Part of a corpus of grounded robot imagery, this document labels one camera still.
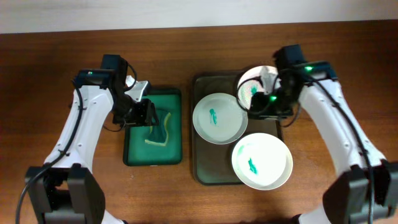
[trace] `cable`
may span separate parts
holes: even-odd
[[[123,124],[123,126],[121,126],[121,127],[120,127],[119,129],[117,129],[117,130],[109,129],[109,128],[107,128],[105,125],[102,125],[102,127],[103,127],[105,130],[107,130],[107,131],[111,131],[111,132],[120,132],[121,130],[123,130],[124,127],[126,127],[126,120],[124,119],[124,124]]]
[[[297,108],[297,112],[296,112],[296,114],[295,114],[293,120],[292,120],[289,124],[282,125],[282,124],[280,123],[280,119],[278,119],[278,120],[279,120],[279,126],[281,126],[282,128],[288,128],[288,127],[290,127],[294,122],[296,122],[297,118],[299,118],[300,113],[301,113],[301,110],[302,110],[302,107],[301,107],[301,104],[299,103],[299,104],[298,104],[298,108]]]
[[[277,82],[279,76],[280,76],[280,74],[278,74],[278,75],[275,77],[274,84],[272,85],[272,90],[271,90],[271,94],[270,94],[270,95],[273,95],[274,92],[275,92],[275,85],[276,85],[276,82]],[[259,110],[259,111],[250,111],[249,109],[244,108],[244,107],[242,106],[241,100],[239,99],[239,96],[238,96],[239,89],[242,87],[242,85],[245,84],[245,83],[248,82],[248,81],[251,81],[251,80],[255,80],[255,81],[260,82],[260,81],[259,81],[259,77],[250,78],[250,79],[248,79],[248,80],[243,81],[243,82],[238,86],[238,88],[236,89],[236,101],[238,102],[239,107],[242,108],[242,110],[246,111],[247,113],[252,114],[252,115],[260,115],[260,114],[263,114],[265,111],[268,110],[268,108],[270,107],[271,103],[268,102],[267,106],[265,106],[262,110]]]
[[[373,223],[373,210],[374,210],[374,174],[373,174],[373,168],[371,166],[369,157],[368,157],[368,152],[364,148],[364,145],[361,141],[361,138],[359,136],[358,131],[356,130],[353,122],[350,120],[348,115],[344,112],[344,110],[341,108],[340,104],[330,95],[330,93],[326,90],[326,88],[316,79],[312,78],[311,76],[308,76],[309,79],[312,80],[312,82],[316,83],[326,94],[326,96],[329,98],[329,100],[334,104],[334,106],[337,108],[337,110],[341,113],[341,115],[344,117],[344,119],[347,121],[348,125],[350,126],[352,132],[355,135],[355,138],[359,144],[359,148],[362,151],[362,154],[365,158],[365,163],[366,166],[368,167],[368,172],[369,172],[369,182],[370,182],[370,188],[369,188],[369,214],[368,214],[368,223],[372,224]]]
[[[124,88],[124,91],[129,91],[129,90],[131,90],[131,89],[134,87],[134,85],[137,83],[137,72],[136,72],[136,70],[135,70],[129,63],[127,63],[127,66],[132,70],[132,72],[133,72],[133,74],[134,74],[134,82],[132,83],[131,86],[125,87],[125,88]]]
[[[36,182],[39,178],[41,178],[41,176],[45,172],[47,172],[54,164],[56,164],[58,161],[60,161],[67,154],[67,152],[69,150],[69,147],[72,145],[73,139],[76,136],[76,132],[77,132],[77,129],[78,129],[79,124],[80,124],[81,116],[83,115],[83,98],[81,97],[80,90],[75,85],[75,82],[72,81],[72,83],[73,83],[73,86],[75,87],[75,90],[76,90],[77,95],[79,97],[79,104],[80,104],[79,107],[78,107],[79,113],[78,113],[78,116],[77,116],[77,119],[76,119],[75,127],[73,128],[72,134],[70,135],[69,141],[67,142],[67,145],[65,146],[64,150],[60,151],[60,155],[56,159],[54,159],[51,163],[44,164],[42,166],[42,170],[40,170],[40,172],[38,174],[36,174],[36,176],[31,178],[28,181],[28,183],[26,183],[26,185],[25,185],[25,187],[24,187],[24,189],[23,189],[23,191],[21,193],[21,196],[19,197],[19,201],[18,201],[18,204],[17,204],[16,217],[15,217],[15,223],[16,224],[19,224],[19,220],[20,220],[20,217],[21,217],[22,202],[24,201],[25,194],[29,190],[30,186],[34,182]]]

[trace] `wood grain surface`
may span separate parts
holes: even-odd
[[[103,54],[122,55],[140,80],[182,91],[179,165],[127,167],[124,134],[102,131],[93,173],[115,217],[129,223],[239,223],[309,212],[336,177],[306,113],[284,129],[294,169],[281,188],[207,187],[193,179],[188,119],[193,76],[273,65],[277,49],[301,44],[309,61],[333,65],[365,133],[390,161],[397,161],[397,41],[398,21],[0,35],[0,222],[14,221],[27,168],[41,165],[60,136],[72,100],[70,80],[81,68],[98,68]],[[398,218],[378,223],[394,221]],[[28,197],[22,223],[35,223]]]

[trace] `green tray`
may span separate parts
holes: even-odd
[[[167,110],[169,141],[166,146],[144,142],[150,127],[127,128],[124,136],[123,162],[127,166],[174,165],[182,160],[181,91],[178,89],[151,90],[144,98],[150,99],[156,109]]]

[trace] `white wall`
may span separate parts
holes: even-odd
[[[398,0],[0,0],[0,33],[398,19]]]

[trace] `sponge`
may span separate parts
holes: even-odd
[[[167,122],[171,117],[171,113],[166,110],[156,110],[156,115],[159,119],[158,126],[150,127],[150,134],[147,139],[145,139],[145,143],[155,145],[155,146],[163,146],[165,147],[167,142],[169,141],[169,132],[167,131]]]

